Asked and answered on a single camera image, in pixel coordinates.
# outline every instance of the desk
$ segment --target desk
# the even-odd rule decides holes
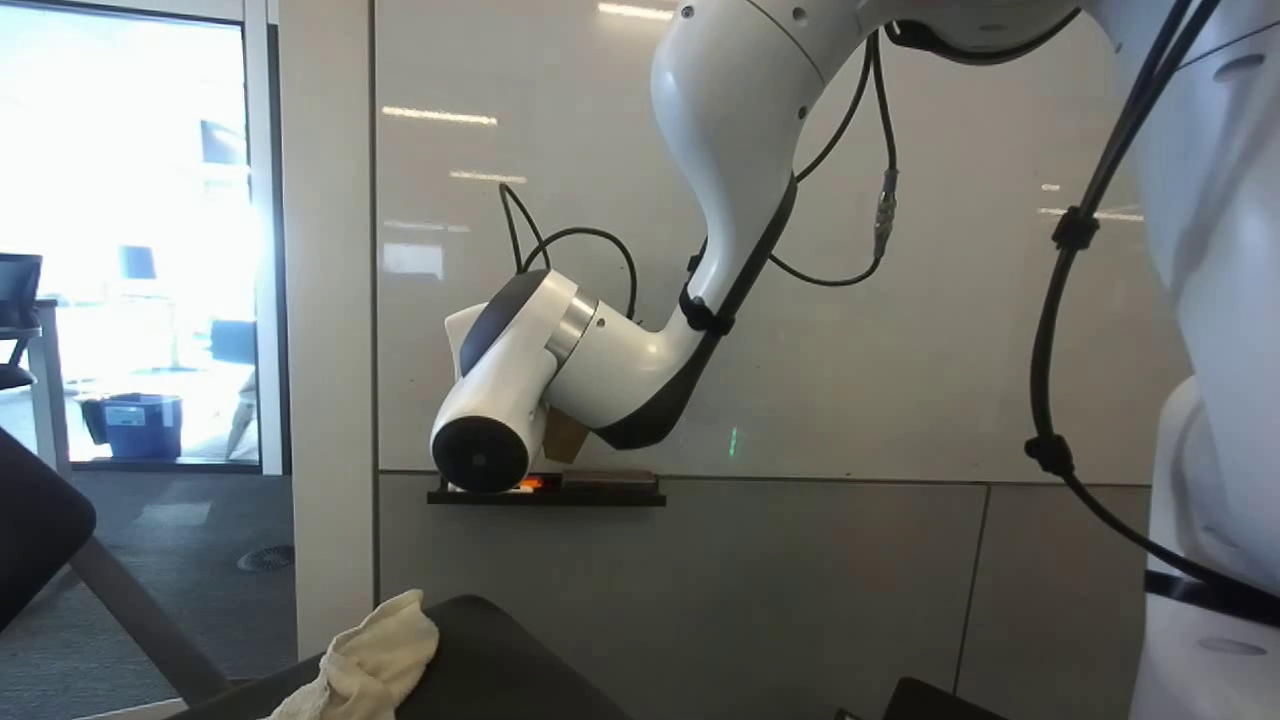
[[[34,299],[34,336],[28,344],[32,362],[32,416],[34,416],[34,454],[69,470],[69,394],[62,394],[62,360],[57,344],[57,299]]]

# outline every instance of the white cloth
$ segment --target white cloth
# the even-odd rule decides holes
[[[296,687],[270,720],[397,720],[435,646],[438,626],[424,616],[424,590],[400,590],[333,634],[318,675]]]

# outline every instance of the black wire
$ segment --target black wire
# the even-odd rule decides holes
[[[533,243],[544,243],[544,231],[535,226],[528,204],[515,195],[512,184],[498,184],[494,195],[498,195],[504,215],[509,215],[509,240],[512,240],[512,261],[515,261],[512,268],[519,268],[525,265],[525,249],[519,249],[519,231],[515,231],[515,218],[512,218],[512,204],[519,207],[525,223],[533,226]]]
[[[823,168],[826,165],[826,154],[837,153],[837,142],[844,140],[844,130],[847,130],[847,125],[852,125],[852,114],[855,114],[855,108],[864,105],[864,91],[866,91],[866,77],[872,77],[872,67],[874,67],[874,59],[880,59],[880,36],[866,36],[866,46],[864,46],[864,70],[855,77],[855,91],[852,91],[852,99],[847,99],[847,108],[844,108],[844,114],[841,114],[841,125],[837,125],[837,130],[826,134],[826,142],[795,173],[795,181],[804,184],[816,168]]]
[[[864,99],[864,87],[866,87],[866,77],[874,85],[874,108],[880,108],[880,130],[885,130],[885,181],[880,181],[880,204],[874,204],[874,249],[872,249],[872,265],[855,276],[812,276],[812,272],[801,272],[795,265],[780,261],[780,256],[768,256],[780,272],[812,285],[812,286],[852,286],[852,285],[864,285],[866,276],[880,272],[885,265],[885,251],[887,251],[887,236],[892,236],[892,218],[894,218],[894,174],[900,174],[900,165],[894,165],[894,127],[892,127],[892,108],[887,108],[887,87],[885,87],[885,54],[880,54],[880,36],[866,40],[866,51],[864,51],[864,70],[860,70],[860,85],[852,91],[852,105],[841,120],[841,127],[833,130],[833,140],[823,142],[823,153],[795,174],[795,181],[806,181],[826,154],[833,147],[841,142],[841,134],[847,130],[847,120],[855,114],[860,99]]]
[[[553,231],[546,240],[538,240],[538,243],[525,256],[519,272],[528,272],[533,261],[546,256],[553,243],[564,243],[564,240],[572,240],[572,236],[597,236],[597,240],[610,243],[610,249],[623,256],[623,265],[629,265],[629,314],[637,314],[637,292],[641,292],[637,256],[629,251],[629,243],[623,243],[619,236],[610,236],[610,231],[605,231],[605,226],[558,226],[558,231]]]
[[[1082,204],[1087,215],[1094,210],[1099,204],[1099,192],[1107,187],[1107,181],[1114,174],[1129,142],[1135,140],[1142,114],[1151,111],[1151,105],[1159,99],[1169,77],[1177,70],[1179,54],[1191,46],[1191,40],[1200,36],[1200,29],[1207,25],[1207,15],[1215,10],[1215,0],[1200,0],[1195,4],[1195,15],[1179,29],[1187,4],[1177,4],[1142,59],[1142,70],[1133,87],[1133,99],[1124,105],[1121,120],[1114,120],[1114,130],[1107,140],[1107,153],[1082,192]],[[1035,349],[1031,349],[1031,421],[1035,421],[1035,439],[1026,439],[1026,446],[1039,444],[1039,451],[1031,451],[1052,475],[1059,475],[1069,485],[1069,490],[1094,516],[1104,518],[1114,535],[1124,535],[1129,544],[1142,549],[1147,554],[1163,558],[1169,567],[1200,579],[1200,585],[1211,585],[1221,590],[1232,590],[1232,597],[1242,597],[1250,602],[1269,602],[1269,607],[1280,607],[1280,601],[1271,590],[1261,590],[1250,585],[1238,585],[1215,567],[1204,567],[1163,544],[1154,544],[1151,535],[1135,533],[1133,524],[1124,524],[1110,506],[1104,506],[1074,475],[1071,469],[1071,446],[1062,434],[1057,434],[1052,428],[1052,391],[1048,391],[1048,375],[1052,375],[1052,344],[1057,344],[1057,314],[1059,314],[1059,299],[1062,299],[1062,286],[1069,286],[1069,276],[1071,276],[1071,265],[1074,265],[1074,251],[1080,249],[1059,249],[1057,256],[1057,268],[1052,268],[1052,279],[1048,279],[1048,292],[1042,292],[1042,309],[1039,309],[1039,329],[1035,329]]]
[[[1147,111],[1154,108],[1154,99],[1163,94],[1163,85],[1173,79],[1179,54],[1187,54],[1191,40],[1200,36],[1200,25],[1215,10],[1215,0],[1200,0],[1191,25],[1182,29],[1191,0],[1177,0],[1151,40],[1151,51],[1142,54],[1142,67],[1133,79],[1133,91],[1121,108],[1121,125],[1107,134],[1107,147],[1099,154],[1099,168],[1090,173],[1080,207],[1094,210],[1099,199],[1107,195],[1107,184],[1129,153],[1129,142],[1135,140],[1140,125],[1147,120]]]

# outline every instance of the doorway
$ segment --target doorway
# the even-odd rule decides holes
[[[42,256],[73,469],[285,470],[268,77],[243,19],[0,4],[0,249]]]

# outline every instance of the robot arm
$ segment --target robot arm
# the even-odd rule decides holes
[[[885,25],[940,54],[1006,59],[1071,15],[1069,0],[680,4],[650,65],[656,125],[706,226],[680,303],[664,329],[641,329],[558,272],[515,276],[467,310],[435,469],[473,490],[512,487],[544,408],[610,446],[664,439],[788,223],[801,127],[841,65]]]

